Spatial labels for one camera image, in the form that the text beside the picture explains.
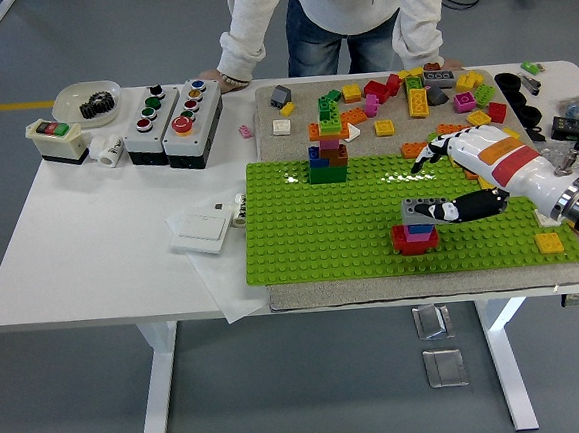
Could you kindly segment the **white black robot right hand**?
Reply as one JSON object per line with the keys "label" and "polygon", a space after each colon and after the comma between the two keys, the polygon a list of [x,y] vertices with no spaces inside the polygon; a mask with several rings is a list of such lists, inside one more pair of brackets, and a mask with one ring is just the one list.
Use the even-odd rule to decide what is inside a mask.
{"label": "white black robot right hand", "polygon": [[442,155],[493,186],[454,198],[418,206],[415,211],[438,221],[464,223],[494,216],[506,208],[507,198],[525,197],[542,215],[575,221],[579,215],[579,178],[558,176],[556,168],[532,147],[494,126],[480,125],[440,135],[419,153],[411,168],[419,172],[425,162]]}

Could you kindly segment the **person's right hand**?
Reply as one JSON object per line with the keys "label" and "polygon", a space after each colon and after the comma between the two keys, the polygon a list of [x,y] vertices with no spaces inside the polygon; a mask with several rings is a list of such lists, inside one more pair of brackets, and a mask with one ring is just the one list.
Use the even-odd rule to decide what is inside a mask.
{"label": "person's right hand", "polygon": [[235,90],[241,90],[246,88],[250,82],[241,81],[235,78],[231,78],[226,74],[219,72],[217,69],[208,69],[207,71],[201,72],[198,75],[198,79],[201,80],[214,80],[218,83],[220,91],[222,93],[234,92]]}

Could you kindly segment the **person's left hand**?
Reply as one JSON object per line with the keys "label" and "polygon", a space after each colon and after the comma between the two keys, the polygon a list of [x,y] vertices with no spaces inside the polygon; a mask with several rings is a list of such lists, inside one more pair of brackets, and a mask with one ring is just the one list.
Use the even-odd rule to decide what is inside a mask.
{"label": "person's left hand", "polygon": [[456,59],[444,59],[441,62],[428,62],[425,63],[424,66],[422,67],[423,70],[426,71],[437,71],[437,70],[462,70],[463,69],[463,63],[459,60]]}

